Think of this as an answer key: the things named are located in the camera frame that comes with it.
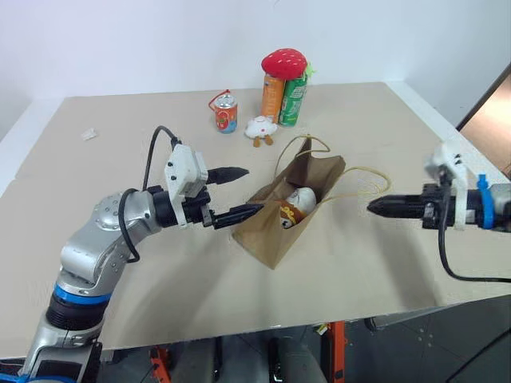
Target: table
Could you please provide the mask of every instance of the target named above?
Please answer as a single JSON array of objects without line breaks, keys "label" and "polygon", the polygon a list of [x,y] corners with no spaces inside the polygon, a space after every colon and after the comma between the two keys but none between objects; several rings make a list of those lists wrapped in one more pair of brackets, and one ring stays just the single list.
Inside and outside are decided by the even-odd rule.
[{"label": "table", "polygon": [[[440,140],[384,83],[311,86],[298,125],[280,128],[275,144],[260,148],[252,147],[243,127],[258,114],[261,89],[233,91],[239,129],[230,135],[214,128],[207,103],[215,94],[65,99],[0,199],[0,357],[26,354],[53,289],[60,249],[94,204],[112,192],[141,187],[159,124],[201,151],[210,168],[250,170],[235,183],[210,187],[217,212],[244,203],[269,183],[282,148],[304,133],[325,140],[348,167],[385,172],[394,193],[419,193],[429,182],[423,160]],[[89,128],[98,137],[81,140]],[[162,136],[149,183],[164,184],[168,154]],[[372,180],[355,173],[343,177],[332,194],[359,190]],[[419,221],[372,215],[368,201],[361,196],[323,206],[276,270],[245,252],[229,228],[170,228],[146,239],[138,246],[141,261],[126,267],[107,310],[105,348],[365,318],[511,293],[503,284],[451,279],[438,257],[436,231],[422,230]],[[511,274],[510,235],[449,230],[446,246],[460,274]]]}]

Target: strawberry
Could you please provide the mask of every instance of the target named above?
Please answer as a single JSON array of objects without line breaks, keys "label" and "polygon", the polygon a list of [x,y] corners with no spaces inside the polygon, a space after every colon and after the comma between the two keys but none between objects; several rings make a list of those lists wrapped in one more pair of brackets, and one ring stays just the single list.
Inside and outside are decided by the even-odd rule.
[{"label": "strawberry", "polygon": [[282,80],[293,80],[303,75],[307,59],[298,50],[292,48],[278,49],[268,54],[261,66],[264,72]]}]

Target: plush toy in bag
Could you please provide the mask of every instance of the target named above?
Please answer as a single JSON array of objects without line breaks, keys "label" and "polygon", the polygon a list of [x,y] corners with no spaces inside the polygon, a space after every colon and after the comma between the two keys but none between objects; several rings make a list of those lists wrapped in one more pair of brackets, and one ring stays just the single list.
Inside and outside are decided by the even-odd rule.
[{"label": "plush toy in bag", "polygon": [[316,195],[311,188],[298,188],[281,200],[280,205],[280,223],[284,229],[288,229],[312,213],[316,207]]},{"label": "plush toy in bag", "polygon": [[341,156],[315,158],[308,136],[293,161],[271,184],[250,198],[264,207],[238,225],[234,239],[250,254],[275,269],[343,174]]}]

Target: paper bag handle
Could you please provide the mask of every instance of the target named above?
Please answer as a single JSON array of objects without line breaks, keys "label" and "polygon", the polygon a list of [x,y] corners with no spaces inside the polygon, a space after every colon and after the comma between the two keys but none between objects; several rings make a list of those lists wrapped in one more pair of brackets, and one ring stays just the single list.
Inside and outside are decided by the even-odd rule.
[{"label": "paper bag handle", "polygon": [[324,149],[304,150],[303,152],[296,153],[296,156],[295,156],[295,158],[293,160],[295,160],[296,158],[298,158],[298,157],[300,157],[300,156],[302,156],[304,154],[308,154],[308,153],[314,153],[314,152],[317,152],[317,153],[328,153],[328,152],[331,151],[330,148],[328,147],[328,145],[325,144],[323,141],[321,141],[318,137],[311,136],[310,134],[300,134],[299,136],[296,136],[291,141],[289,141],[287,143],[287,145],[284,147],[284,149],[282,150],[282,152],[280,153],[279,159],[277,160],[277,164],[275,165],[275,171],[273,172],[273,179],[277,178],[277,170],[279,169],[279,164],[280,164],[280,160],[282,159],[282,156],[284,155],[286,150],[291,146],[291,144],[293,142],[295,142],[295,140],[298,140],[299,138],[304,138],[304,139],[310,138],[311,140],[316,140],[321,145],[323,145],[325,148]]},{"label": "paper bag handle", "polygon": [[[308,153],[313,153],[313,152],[328,153],[328,152],[331,151],[330,147],[327,144],[325,144],[322,140],[320,140],[318,137],[311,136],[310,134],[302,134],[302,135],[296,136],[291,141],[289,141],[287,143],[287,145],[284,147],[283,151],[280,153],[279,159],[277,160],[277,164],[275,166],[275,171],[273,173],[273,178],[274,179],[277,177],[277,170],[279,168],[279,163],[280,163],[280,160],[282,159],[282,156],[284,155],[286,150],[291,146],[291,144],[293,142],[295,142],[295,140],[298,140],[299,138],[304,138],[304,139],[310,138],[311,140],[316,140],[320,144],[322,144],[325,148],[324,149],[309,149],[309,150],[304,150],[303,152],[297,153],[294,159],[296,159],[296,158],[298,158],[298,157],[300,157],[300,156],[302,156],[304,154],[308,154]],[[384,192],[387,192],[390,189],[390,186],[392,185],[392,181],[390,180],[390,177],[387,174],[385,174],[383,172],[380,172],[377,169],[368,168],[367,166],[354,166],[352,168],[348,168],[347,170],[345,170],[343,172],[343,174],[341,174],[340,177],[342,177],[346,173],[352,172],[354,170],[359,170],[361,172],[369,172],[369,173],[375,174],[376,176],[380,176],[380,177],[382,177],[386,181],[386,186],[384,188],[381,188],[379,185],[372,183],[374,185],[375,189],[376,189],[375,192],[371,192],[371,191],[369,191],[369,192],[368,191],[365,191],[365,192],[364,191],[357,191],[356,193],[344,193],[344,194],[333,195],[332,197],[328,197],[328,198],[324,199],[323,201],[321,201],[320,203],[318,203],[318,206],[320,204],[322,204],[322,203],[329,202],[329,201],[332,201],[333,199],[338,199],[338,198],[356,197],[356,196],[359,196],[359,195],[380,195],[380,194],[382,194]]]},{"label": "paper bag handle", "polygon": [[376,170],[376,169],[373,169],[373,168],[368,168],[367,166],[354,166],[352,168],[349,168],[349,169],[345,170],[343,172],[343,174],[341,174],[340,177],[342,177],[346,173],[352,172],[354,170],[359,170],[361,172],[369,172],[369,173],[375,174],[376,176],[380,176],[380,177],[382,177],[386,181],[386,186],[384,188],[381,188],[378,184],[372,183],[374,185],[374,187],[376,188],[375,192],[372,192],[372,191],[369,191],[369,192],[368,191],[365,191],[365,192],[364,191],[357,191],[356,193],[344,193],[344,194],[333,195],[332,197],[328,197],[328,198],[324,199],[323,201],[321,201],[320,203],[318,203],[317,206],[319,206],[322,203],[325,203],[325,202],[328,202],[328,201],[332,201],[333,199],[338,199],[338,198],[357,197],[359,195],[380,195],[380,194],[388,191],[390,189],[390,186],[392,186],[392,181],[390,180],[390,177],[387,174],[385,174],[383,172],[380,172],[379,170]]}]

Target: green can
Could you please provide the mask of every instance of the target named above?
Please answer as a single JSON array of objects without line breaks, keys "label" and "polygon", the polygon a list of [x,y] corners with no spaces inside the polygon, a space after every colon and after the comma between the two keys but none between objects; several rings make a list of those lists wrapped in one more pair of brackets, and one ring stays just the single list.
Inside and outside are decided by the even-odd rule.
[{"label": "green can", "polygon": [[307,90],[307,75],[294,80],[286,81],[282,107],[280,108],[279,124],[282,126],[295,126],[302,106],[303,95]]}]

